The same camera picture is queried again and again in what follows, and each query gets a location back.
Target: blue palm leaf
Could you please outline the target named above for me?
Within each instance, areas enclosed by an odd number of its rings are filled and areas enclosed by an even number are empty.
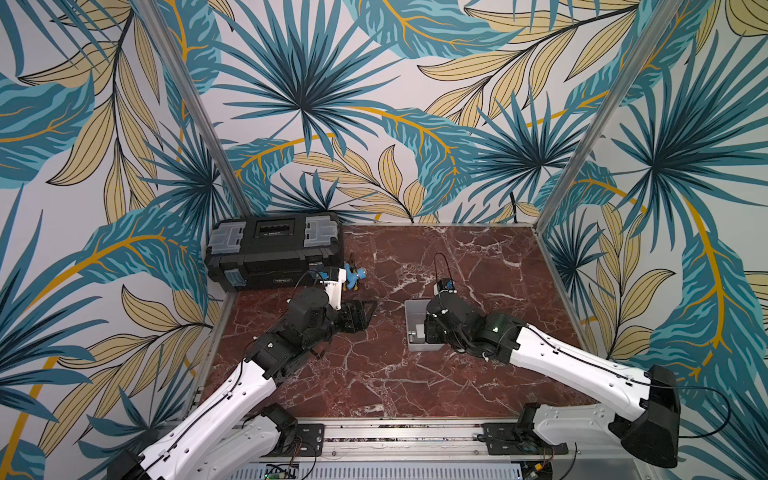
[[[82,47],[80,46],[80,41],[75,38],[75,35],[70,32],[69,27],[75,27],[78,30],[78,33],[80,35],[85,36],[85,38],[93,44],[93,46],[96,47],[96,49],[104,56],[104,58],[107,58],[107,54],[104,52],[104,50],[99,45],[96,38],[94,38],[93,33],[91,33],[91,30],[99,31],[104,36],[105,39],[109,39],[104,32],[101,31],[101,28],[99,28],[96,23],[91,20],[91,18],[88,16],[88,14],[85,13],[82,6],[77,2],[77,0],[51,0],[50,5],[49,2],[45,0],[36,0],[37,6],[45,12],[45,15],[48,16],[48,19],[46,20],[43,16],[39,15],[36,12],[35,5],[33,5],[33,2],[29,2],[27,0],[16,0],[16,3],[18,7],[24,12],[25,16],[31,21],[31,23],[34,25],[37,30],[43,34],[43,36],[48,40],[48,42],[53,45],[54,48],[63,56],[64,58],[68,58],[68,56],[64,53],[64,50],[61,49],[60,41],[57,41],[53,38],[53,35],[51,32],[48,31],[47,23],[52,22],[55,23],[56,26],[59,28],[61,33],[63,33],[67,39],[82,53],[87,59],[88,56],[85,55],[83,52]],[[102,15],[106,17],[106,19],[111,22],[114,26],[118,23],[112,18],[112,16],[107,12],[106,9],[104,9],[103,6],[99,3],[98,0],[89,0],[89,4],[93,5]],[[63,15],[57,15],[54,12],[54,9],[52,8],[56,7],[58,10],[63,12]],[[15,63],[16,63],[16,76],[20,76],[24,70],[24,64],[25,64],[25,54],[24,54],[24,48],[22,47],[22,36],[18,30],[18,25],[26,25],[27,22],[19,21],[17,18],[14,17],[13,11],[9,7],[7,2],[0,2],[0,22],[3,25],[3,28],[7,32],[8,40],[11,42],[11,50],[13,51]]]
[[[306,172],[301,174],[299,186],[296,187],[288,182],[282,174],[280,175],[280,178],[287,185],[287,189],[273,185],[273,188],[276,190],[276,193],[273,195],[274,201],[272,202],[273,207],[276,207],[275,211],[302,214],[333,212],[339,215],[342,221],[347,222],[372,219],[373,214],[366,214],[357,210],[339,210],[331,205],[331,200],[336,192],[336,186],[339,181],[333,182],[328,191],[323,192],[319,174],[315,170],[315,173],[312,174],[313,189],[310,191],[306,185],[306,176]]]
[[[589,253],[600,239],[602,230],[598,228],[597,222],[585,227],[585,214],[586,210],[581,213],[578,225],[576,215],[572,214],[566,223],[548,228],[544,235],[547,250],[552,255],[554,266],[578,313],[591,311],[587,288],[582,280],[585,274],[580,269],[604,255]]]
[[[194,235],[202,238],[205,234],[207,241],[211,225],[232,217],[232,210],[222,193],[219,170],[197,133],[194,123],[190,122],[183,140],[170,130],[168,132],[176,144],[171,144],[165,139],[162,139],[162,142],[169,151],[177,152],[178,155],[168,154],[147,144],[160,160],[147,159],[147,161],[178,178],[173,180],[142,178],[143,181],[151,184],[171,187],[171,190],[155,197],[149,207],[164,205],[166,210],[175,208]]]
[[[378,119],[364,108],[386,108],[376,101],[359,97],[376,90],[388,82],[366,84],[365,81],[389,67],[383,65],[362,71],[371,60],[386,50],[386,46],[373,46],[372,39],[363,42],[347,56],[342,49],[351,39],[356,27],[353,26],[336,39],[339,24],[341,0],[335,0],[326,17],[323,2],[303,0],[300,24],[293,13],[293,2],[283,3],[281,26],[270,3],[265,1],[266,18],[257,18],[240,0],[235,0],[245,12],[256,37],[226,15],[221,15],[230,27],[243,39],[250,52],[246,53],[222,42],[215,45],[243,63],[242,68],[219,65],[220,71],[245,81],[249,86],[218,84],[215,88],[239,91],[257,97],[257,101],[235,101],[226,103],[236,107],[249,108],[247,113],[235,118],[260,118],[277,114],[300,116],[306,151],[310,150],[313,139],[319,139],[328,155],[333,158],[334,150],[329,139],[333,134],[341,151],[346,151],[345,137],[365,145],[352,128],[373,133],[373,130],[359,123],[359,119],[378,123]],[[310,33],[310,6],[317,4],[314,31]]]
[[[0,267],[5,262],[21,197],[22,191],[20,190],[8,213],[8,218],[5,220],[2,233],[0,233]],[[8,272],[8,277],[0,289],[0,405],[56,422],[56,418],[40,402],[27,393],[10,387],[31,384],[71,385],[90,382],[88,377],[69,370],[33,369],[19,371],[19,369],[23,369],[26,364],[36,359],[49,356],[93,359],[93,356],[81,346],[59,345],[58,343],[73,333],[104,323],[104,320],[78,323],[50,333],[53,325],[98,298],[82,299],[48,314],[53,306],[60,303],[67,295],[83,287],[84,282],[74,281],[53,292],[47,299],[35,303],[36,299],[41,296],[43,289],[71,262],[71,257],[65,257],[54,262],[22,289],[25,275],[35,255],[41,220],[42,215],[35,233],[16,260],[13,268]],[[8,375],[6,374],[8,371],[15,373]]]
[[[645,165],[640,180],[617,205],[630,200],[634,206],[627,215],[627,229],[647,205],[648,215],[635,230],[639,234],[653,220],[656,246],[659,228],[666,218],[670,242],[675,242],[675,218],[679,218],[686,237],[691,235],[691,223],[686,203],[704,219],[707,227],[716,231],[712,215],[700,194],[739,204],[756,205],[709,182],[709,179],[768,186],[768,181],[751,176],[732,174],[727,167],[767,165],[768,158],[758,150],[768,147],[768,141],[740,143],[740,135],[768,124],[768,118],[750,120],[750,116],[768,104],[768,58],[763,46],[766,38],[757,42],[745,55],[736,55],[740,40],[713,66],[718,35],[715,33],[709,54],[700,62],[694,76],[696,48],[688,58],[680,88],[674,98],[671,73],[664,71],[664,99],[657,122],[657,96],[651,89],[645,93],[649,115],[630,105],[641,134],[621,125],[627,141],[614,139],[624,152]],[[729,65],[734,58],[740,60]],[[750,67],[754,58],[762,61]]]
[[[565,167],[571,155],[576,150],[581,135],[587,126],[583,123],[585,115],[571,121],[570,111],[566,111],[552,125],[551,109],[547,99],[547,110],[541,119],[531,103],[531,127],[523,118],[522,111],[512,98],[509,114],[501,104],[498,105],[504,119],[511,130],[508,134],[499,124],[496,124],[486,114],[480,111],[495,134],[476,131],[475,142],[479,146],[477,160],[473,162],[470,171],[475,182],[482,182],[480,188],[469,196],[471,200],[481,192],[487,192],[484,203],[488,203],[495,195],[501,198],[524,198],[531,203],[541,180],[542,172],[552,175],[548,169],[559,170]]]

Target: black cable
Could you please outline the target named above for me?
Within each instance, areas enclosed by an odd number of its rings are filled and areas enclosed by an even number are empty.
[[[571,460],[571,466],[568,467],[568,470],[566,470],[563,476],[560,477],[560,480],[563,480],[563,478],[567,477],[568,474],[571,473],[571,470],[574,469],[574,465],[576,465],[576,455],[578,455],[578,443],[574,443],[574,459]]]
[[[306,475],[304,475],[301,478],[301,480],[306,480],[310,475],[312,475],[312,471],[315,469],[315,465],[317,464],[317,449],[311,443],[304,442],[304,439],[302,439],[301,437],[299,437],[299,440],[301,441],[301,443],[299,445],[301,445],[302,443],[305,444],[305,445],[308,445],[308,446],[312,447],[313,452],[315,452],[315,459],[312,462],[312,468],[310,468],[310,470],[306,473]]]
[[[243,359],[240,361],[240,371],[237,373],[237,379],[235,380],[235,382],[232,384],[232,387],[230,388],[230,391],[229,391],[230,394],[235,390],[235,388],[237,387],[237,384],[240,383],[240,378],[243,376],[243,364],[245,363],[245,352],[246,350],[248,350],[248,347],[251,345],[251,343],[255,342],[256,340],[257,339],[253,339],[250,342],[248,342],[248,344],[245,345],[245,348],[243,349],[243,357],[242,357]],[[176,437],[176,441],[174,442],[173,445],[170,446],[170,448],[166,451],[166,453],[170,453],[171,450],[176,448],[176,446],[179,444],[179,441],[187,434],[187,432],[190,431],[190,429],[194,426],[195,423],[197,423],[198,420],[202,419],[208,412],[215,409],[220,403],[222,403],[222,401],[229,399],[229,397],[230,396],[226,396],[226,395],[221,396],[221,398],[218,399],[213,405],[208,407],[205,410],[205,412],[203,412],[202,415],[200,415],[195,420],[193,420],[192,423],[190,423],[189,426],[186,427],[184,431],[181,434],[179,434],[178,437]],[[152,462],[148,467],[146,467],[144,471],[145,472],[149,471],[149,469],[154,467],[162,458],[163,458],[162,456],[157,457],[157,459],[154,462]]]
[[[540,338],[542,342],[544,342],[547,345],[549,345],[552,349],[558,350],[557,347],[555,347],[554,345],[549,343],[549,341],[547,341],[546,338],[544,338],[539,332],[537,332],[536,330],[532,329],[528,325],[524,325],[524,327],[529,329],[529,330],[531,330],[533,333],[535,333],[536,336],[538,338]],[[723,421],[722,425],[720,425],[719,427],[714,429],[712,432],[703,433],[701,435],[678,435],[677,437],[679,439],[703,439],[705,437],[709,437],[709,436],[715,435],[716,433],[720,432],[722,429],[724,429],[728,425],[728,422],[730,422],[730,416],[731,416],[731,413],[733,412],[732,409],[730,408],[730,401],[728,400],[728,397],[726,397],[725,394],[722,393],[718,389],[713,389],[713,388],[708,387],[708,386],[698,386],[698,385],[691,385],[691,386],[667,386],[667,385],[651,385],[650,383],[638,382],[635,379],[631,379],[631,378],[629,378],[627,376],[620,375],[620,374],[618,374],[618,373],[616,373],[616,372],[614,372],[614,371],[612,371],[610,369],[605,368],[604,366],[600,366],[600,365],[594,364],[592,362],[589,362],[587,360],[584,360],[582,358],[579,358],[579,357],[577,357],[575,355],[571,355],[570,353],[568,353],[568,352],[566,352],[566,351],[564,351],[562,349],[558,350],[558,351],[559,351],[559,353],[562,353],[565,356],[571,357],[574,360],[578,360],[579,362],[586,363],[589,366],[593,366],[593,367],[595,367],[597,369],[604,370],[605,372],[608,372],[611,375],[616,375],[616,377],[618,377],[620,379],[624,379],[624,380],[626,380],[628,382],[632,382],[632,383],[637,383],[638,385],[647,386],[647,387],[653,386],[653,387],[656,387],[658,389],[669,389],[669,390],[710,390],[711,392],[715,392],[717,395],[721,396],[723,398],[723,400],[725,400],[725,404],[726,404],[728,413],[726,414],[725,420]]]

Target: teal leaf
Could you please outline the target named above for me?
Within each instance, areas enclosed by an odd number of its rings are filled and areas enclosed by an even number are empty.
[[[344,0],[360,28],[404,58],[460,58],[492,51],[518,33],[493,30],[456,0]]]
[[[58,422],[56,417],[45,408],[45,406],[38,400],[33,399],[26,393],[19,392],[18,390],[8,389],[4,386],[0,386],[0,405],[7,406],[10,409],[18,410],[19,412],[26,413],[40,417],[41,419],[48,420],[50,422]]]
[[[91,383],[91,380],[80,372],[62,369],[30,370],[29,372],[16,373],[0,379],[0,386],[34,385],[36,383],[72,385],[75,383]]]
[[[221,53],[214,47],[219,27],[207,0],[160,0],[157,2],[168,28],[176,39],[197,93],[203,94],[214,84]]]
[[[80,273],[87,281],[109,283],[149,273],[173,290],[188,290],[205,316],[208,291],[200,238],[184,220],[160,207],[132,210],[99,227],[62,275]]]
[[[653,87],[664,71],[668,71],[688,45],[693,41],[703,17],[712,0],[691,0],[683,2],[676,20],[667,28],[654,49],[649,65],[646,65],[635,79],[624,97],[623,104],[641,98],[644,90]],[[645,29],[655,5],[659,0],[642,0],[637,7],[634,23],[621,42],[621,49],[616,57],[597,73],[583,81],[568,95],[565,107],[574,112],[594,113],[602,104],[608,89],[627,59],[629,51],[637,44],[641,32]]]
[[[94,108],[94,86],[28,87],[0,74],[0,188],[30,182],[52,156],[77,139]]]
[[[221,72],[239,81],[215,86],[239,92],[232,94],[233,98],[247,100],[225,103],[246,109],[246,113],[234,119],[290,116],[287,123],[276,127],[270,135],[276,137],[294,118],[299,118],[306,151],[310,151],[312,140],[317,139],[331,158],[335,153],[331,137],[339,142],[342,154],[346,151],[346,138],[365,147],[355,131],[372,135],[375,132],[361,120],[376,122],[369,110],[387,107],[361,97],[389,83],[371,84],[369,79],[395,62],[374,68],[366,66],[386,47],[372,46],[373,40],[369,38],[355,48],[348,48],[358,29],[355,25],[349,25],[345,31],[339,29],[341,0],[333,2],[328,15],[325,2],[302,0],[298,21],[294,3],[299,2],[284,2],[281,20],[269,2],[264,2],[265,12],[257,17],[240,0],[235,1],[250,23],[248,28],[226,15],[220,16],[248,49],[241,51],[224,42],[216,43],[217,48],[239,60],[241,65],[219,65]],[[310,17],[314,21],[311,31]]]
[[[0,458],[5,458],[5,446],[0,450]],[[45,453],[35,444],[19,440],[16,451],[11,458],[11,470],[17,478],[26,477],[31,480],[43,480],[45,471]]]
[[[542,188],[541,191],[544,193],[534,200],[534,205],[540,209],[539,211],[544,207],[551,189],[554,188],[554,183],[557,182],[557,180],[552,180],[553,178],[554,176],[549,179],[551,181],[550,187],[548,187],[549,192]],[[563,201],[558,205],[558,209],[554,212],[551,225],[564,223],[582,205],[605,205],[614,196],[611,188],[616,188],[616,182],[611,171],[587,160],[574,179],[570,190],[565,194]]]
[[[702,385],[729,396],[753,386],[768,336],[763,312],[736,253],[715,232],[687,239],[683,252],[683,299],[654,330],[637,364],[672,370],[680,385]],[[689,406],[701,407],[709,394],[685,391]]]
[[[419,183],[425,188],[424,204],[416,215],[435,213],[472,182],[468,169],[477,157],[469,143],[473,129],[426,114],[418,108],[380,111],[386,133],[416,155]]]
[[[181,93],[174,79],[170,77],[168,70],[163,67],[163,79],[165,80],[165,90],[168,94],[168,110],[179,127],[186,127],[190,123],[190,113],[186,107],[182,106]]]
[[[541,212],[544,209],[544,205],[547,204],[547,200],[549,199],[549,196],[552,195],[554,186],[557,185],[558,180],[560,180],[561,173],[562,171],[553,174],[541,185],[541,188],[538,189],[536,197],[533,199],[533,204],[539,212]]]
[[[252,211],[266,212],[272,201],[272,175],[293,161],[294,143],[274,138],[257,138],[227,149],[227,158]]]

